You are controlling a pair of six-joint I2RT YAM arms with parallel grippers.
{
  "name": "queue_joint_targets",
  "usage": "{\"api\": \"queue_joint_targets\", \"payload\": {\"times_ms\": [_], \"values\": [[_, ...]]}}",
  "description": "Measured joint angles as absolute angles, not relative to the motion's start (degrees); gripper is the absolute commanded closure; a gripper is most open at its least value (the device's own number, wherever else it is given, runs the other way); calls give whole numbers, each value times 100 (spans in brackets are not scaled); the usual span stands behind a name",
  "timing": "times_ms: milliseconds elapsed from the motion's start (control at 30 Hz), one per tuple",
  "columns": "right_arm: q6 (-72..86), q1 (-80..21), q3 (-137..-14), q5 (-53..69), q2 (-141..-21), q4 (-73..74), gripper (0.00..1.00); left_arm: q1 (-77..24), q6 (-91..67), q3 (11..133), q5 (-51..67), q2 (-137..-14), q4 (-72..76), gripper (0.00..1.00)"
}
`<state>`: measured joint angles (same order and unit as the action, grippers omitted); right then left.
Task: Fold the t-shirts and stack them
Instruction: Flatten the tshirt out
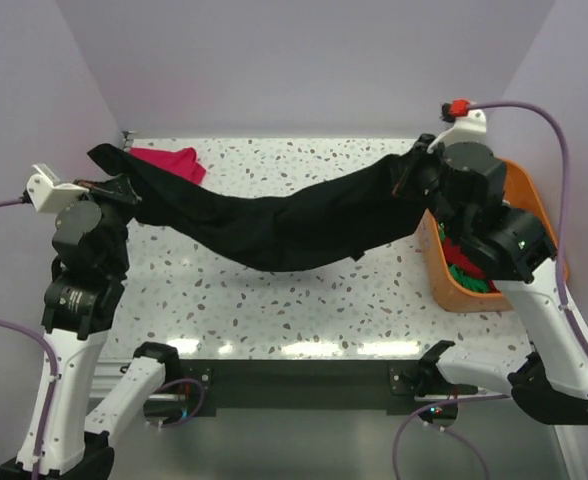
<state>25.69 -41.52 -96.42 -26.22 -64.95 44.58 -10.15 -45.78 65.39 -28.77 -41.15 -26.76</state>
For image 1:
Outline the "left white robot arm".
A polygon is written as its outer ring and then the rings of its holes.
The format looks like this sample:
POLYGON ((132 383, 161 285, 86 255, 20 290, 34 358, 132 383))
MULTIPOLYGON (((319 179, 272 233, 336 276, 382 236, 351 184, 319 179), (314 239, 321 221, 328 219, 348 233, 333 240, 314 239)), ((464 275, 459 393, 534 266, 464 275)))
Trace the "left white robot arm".
POLYGON ((128 228, 140 199, 129 179, 52 182, 36 173, 26 194, 38 212, 56 216, 52 281, 44 294, 44 349, 33 416, 17 455, 0 465, 0 479, 106 479, 115 447, 155 393, 174 391, 179 416, 158 428, 195 417, 208 391, 186 376, 176 348, 146 342, 124 376, 93 410, 87 408, 98 360, 125 290, 128 228))

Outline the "black t shirt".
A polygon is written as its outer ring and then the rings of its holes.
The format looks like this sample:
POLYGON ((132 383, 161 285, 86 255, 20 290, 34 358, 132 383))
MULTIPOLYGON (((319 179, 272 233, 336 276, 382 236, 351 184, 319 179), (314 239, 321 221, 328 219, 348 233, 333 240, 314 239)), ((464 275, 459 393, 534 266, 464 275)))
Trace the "black t shirt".
POLYGON ((140 198, 138 222, 169 227, 243 266, 297 272, 412 235, 425 206, 399 187, 414 154, 388 154, 349 175, 285 197, 240 198, 206 190, 110 144, 89 158, 110 176, 128 177, 140 198))

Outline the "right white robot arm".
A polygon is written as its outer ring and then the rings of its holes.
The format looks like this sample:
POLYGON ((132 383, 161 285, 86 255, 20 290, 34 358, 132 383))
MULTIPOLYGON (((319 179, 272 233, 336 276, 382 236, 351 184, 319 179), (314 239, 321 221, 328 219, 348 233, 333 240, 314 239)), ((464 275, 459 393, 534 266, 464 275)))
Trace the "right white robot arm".
POLYGON ((418 397, 476 387, 510 397, 542 424, 587 426, 588 328, 556 277, 560 253, 546 225, 505 201, 507 175, 507 164, 481 143, 445 146, 423 134, 395 191, 417 193, 489 277, 522 321, 530 353, 512 363, 441 340, 401 377, 418 397))

